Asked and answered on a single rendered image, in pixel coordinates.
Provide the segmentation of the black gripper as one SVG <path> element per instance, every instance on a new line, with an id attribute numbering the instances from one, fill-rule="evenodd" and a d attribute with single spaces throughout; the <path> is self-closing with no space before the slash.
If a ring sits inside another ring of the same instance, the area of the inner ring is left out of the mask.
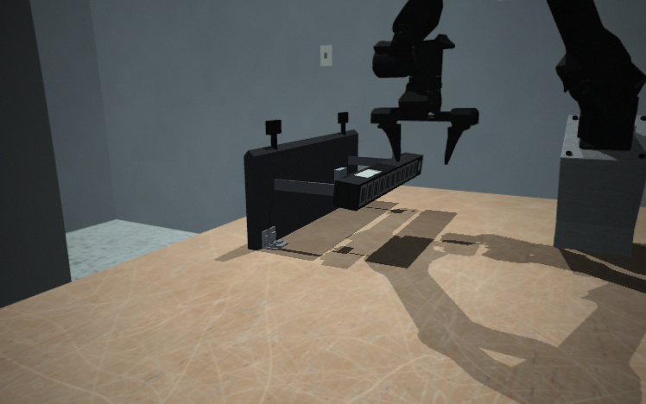
<path id="1" fill-rule="evenodd" d="M 425 89 L 426 83 L 434 84 L 435 90 L 441 90 L 441 77 L 409 77 L 408 84 L 414 84 L 415 90 Z M 434 115 L 428 115 L 426 119 L 416 118 L 399 118 L 398 108 L 375 108 L 370 114 L 370 123 L 379 124 L 377 127 L 383 129 L 389 138 L 396 161 L 400 161 L 401 156 L 401 124 L 397 121 L 434 121 L 434 122 L 451 122 L 452 128 L 447 128 L 447 142 L 445 153 L 445 165 L 448 164 L 453 150 L 464 130 L 470 129 L 472 125 L 478 124 L 479 113 L 476 108 L 454 108 L 451 111 L 430 111 Z M 451 121 L 450 121 L 451 113 Z M 392 115 L 390 115 L 392 114 Z M 455 138 L 457 137 L 456 141 Z"/>

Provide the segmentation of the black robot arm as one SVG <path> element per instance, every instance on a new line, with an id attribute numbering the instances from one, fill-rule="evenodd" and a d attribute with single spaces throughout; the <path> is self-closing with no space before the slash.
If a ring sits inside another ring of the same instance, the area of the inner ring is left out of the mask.
<path id="1" fill-rule="evenodd" d="M 646 75 L 631 62 L 619 38 L 603 26 L 593 0 L 547 2 L 566 47 L 555 69 L 564 92 L 569 91 L 580 108 L 579 148 L 630 151 L 637 95 Z M 443 0 L 407 1 L 393 22 L 392 41 L 373 47 L 372 69 L 378 78 L 441 76 L 443 49 L 455 44 L 442 34 L 424 39 L 437 27 L 442 9 Z M 424 119 L 441 107 L 441 92 L 434 84 L 414 87 L 406 84 L 398 100 L 401 119 Z"/>

